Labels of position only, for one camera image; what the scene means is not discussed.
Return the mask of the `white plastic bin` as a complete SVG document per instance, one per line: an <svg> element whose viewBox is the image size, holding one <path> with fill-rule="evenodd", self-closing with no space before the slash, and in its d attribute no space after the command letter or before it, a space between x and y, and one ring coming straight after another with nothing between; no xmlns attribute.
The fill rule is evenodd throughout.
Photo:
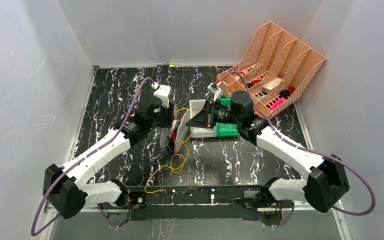
<svg viewBox="0 0 384 240"><path fill-rule="evenodd" d="M193 112L190 114L190 118L196 116L203 108L205 99L191 99L189 100L189 109ZM191 127L191 138L213 138L217 136L215 128L198 128Z"/></svg>

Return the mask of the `green plastic bin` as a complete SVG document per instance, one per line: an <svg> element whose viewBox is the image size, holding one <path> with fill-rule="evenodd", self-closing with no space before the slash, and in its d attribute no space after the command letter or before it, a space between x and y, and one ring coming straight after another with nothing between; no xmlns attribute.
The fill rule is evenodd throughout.
<svg viewBox="0 0 384 240"><path fill-rule="evenodd" d="M215 127L216 137L238 137L237 125L231 123L217 123Z"/></svg>

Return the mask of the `white perforated cable spool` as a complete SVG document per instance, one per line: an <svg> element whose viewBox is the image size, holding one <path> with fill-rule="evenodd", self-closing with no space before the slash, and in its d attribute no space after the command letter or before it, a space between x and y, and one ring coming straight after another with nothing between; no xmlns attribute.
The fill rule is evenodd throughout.
<svg viewBox="0 0 384 240"><path fill-rule="evenodd" d="M168 127L163 127L160 133L159 146L164 150L170 142L173 143L173 152L178 154L183 144L188 140L188 127L186 123L191 118L191 113L188 108L181 108L178 110L174 107L168 120Z"/></svg>

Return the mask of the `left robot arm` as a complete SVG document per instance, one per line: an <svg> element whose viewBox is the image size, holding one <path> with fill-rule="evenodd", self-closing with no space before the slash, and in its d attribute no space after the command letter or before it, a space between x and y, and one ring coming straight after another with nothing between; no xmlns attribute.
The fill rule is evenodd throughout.
<svg viewBox="0 0 384 240"><path fill-rule="evenodd" d="M169 129L177 106L160 100L141 103L124 120L75 160L62 166L50 165L44 173L43 196L64 219L74 217L85 206L111 203L124 208L129 189L117 180L89 183L89 179L111 160L147 137L154 128Z"/></svg>

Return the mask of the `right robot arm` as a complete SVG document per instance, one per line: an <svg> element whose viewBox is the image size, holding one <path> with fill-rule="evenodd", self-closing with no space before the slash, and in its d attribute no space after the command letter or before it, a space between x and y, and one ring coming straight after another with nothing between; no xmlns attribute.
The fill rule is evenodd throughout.
<svg viewBox="0 0 384 240"><path fill-rule="evenodd" d="M345 168L339 161L301 150L300 145L273 130L266 119L255 114L254 102L246 91L235 91L230 105L206 100L185 125L209 129L217 123L236 125L244 140L269 151L301 175L300 179L273 177L255 195L240 200L241 204L275 207L290 200L309 203L326 213L349 191Z"/></svg>

